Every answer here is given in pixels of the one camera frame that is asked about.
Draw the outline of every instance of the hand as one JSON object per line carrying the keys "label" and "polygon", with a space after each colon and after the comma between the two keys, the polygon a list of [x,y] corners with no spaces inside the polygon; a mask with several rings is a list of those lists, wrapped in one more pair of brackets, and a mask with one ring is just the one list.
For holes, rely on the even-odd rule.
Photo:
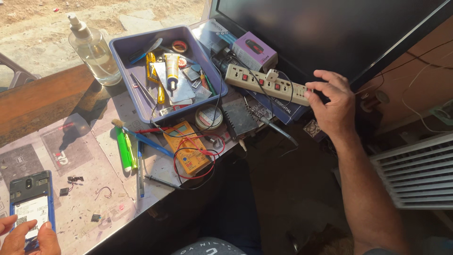
{"label": "hand", "polygon": [[[0,235],[8,233],[17,220],[17,215],[11,215],[0,219]],[[37,220],[27,221],[16,228],[5,238],[5,243],[0,250],[0,255],[23,255],[25,254],[25,235],[37,223]],[[30,255],[60,255],[57,234],[52,230],[50,222],[44,223],[38,231],[39,250]]]}
{"label": "hand", "polygon": [[325,70],[315,70],[313,74],[327,82],[308,82],[305,86],[321,91],[330,99],[330,102],[324,104],[317,94],[310,91],[304,93],[319,127],[333,142],[349,138],[351,134],[355,134],[355,96],[349,88],[347,78]]}

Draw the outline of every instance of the white grille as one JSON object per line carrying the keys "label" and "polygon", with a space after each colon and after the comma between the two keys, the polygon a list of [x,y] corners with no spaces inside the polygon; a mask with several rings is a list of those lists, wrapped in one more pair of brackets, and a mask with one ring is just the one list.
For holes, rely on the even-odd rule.
{"label": "white grille", "polygon": [[453,209],[453,132],[371,157],[398,208]]}

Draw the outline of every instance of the mobile phone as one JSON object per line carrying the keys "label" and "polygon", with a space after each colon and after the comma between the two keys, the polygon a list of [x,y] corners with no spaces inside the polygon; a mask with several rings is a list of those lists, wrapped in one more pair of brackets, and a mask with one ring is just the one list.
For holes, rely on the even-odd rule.
{"label": "mobile phone", "polygon": [[25,251],[39,246],[38,230],[43,223],[50,221],[55,231],[52,173],[49,170],[10,182],[10,215],[13,214],[17,214],[13,229],[26,221],[38,221],[36,226],[25,235]]}

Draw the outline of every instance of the digital multimeter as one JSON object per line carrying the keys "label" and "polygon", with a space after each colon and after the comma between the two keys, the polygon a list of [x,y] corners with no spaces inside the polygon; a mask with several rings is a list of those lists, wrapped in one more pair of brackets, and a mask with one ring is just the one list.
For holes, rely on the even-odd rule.
{"label": "digital multimeter", "polygon": [[[180,124],[174,126],[173,128],[179,130],[182,135],[193,133],[193,129],[190,126],[190,124],[187,121],[183,121]],[[191,138],[192,141],[197,145],[200,150],[206,150],[205,146],[202,144],[199,138],[194,138],[197,136],[197,134],[191,134],[188,136],[184,137],[171,137],[172,136],[181,136],[181,133],[173,130],[168,129],[166,132],[164,132],[164,137],[169,143],[170,147],[172,148],[173,152],[176,152],[179,144],[181,141],[185,138]],[[191,143],[189,140],[183,142],[179,148],[195,148],[193,143]],[[176,157],[178,158],[179,162],[181,162],[181,165],[184,167],[184,170],[188,174],[192,174],[196,172],[199,169],[203,169],[205,166],[209,165],[211,163],[211,158],[207,155],[204,155],[203,153],[199,152],[198,150],[193,150],[193,149],[183,149],[180,150],[177,154]]]}

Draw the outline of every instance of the black screen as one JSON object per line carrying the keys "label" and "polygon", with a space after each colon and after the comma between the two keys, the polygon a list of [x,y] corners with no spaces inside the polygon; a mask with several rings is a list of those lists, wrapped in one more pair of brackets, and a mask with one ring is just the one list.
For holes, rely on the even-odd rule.
{"label": "black screen", "polygon": [[325,69],[353,82],[444,1],[218,0],[217,12],[258,36],[306,78]]}

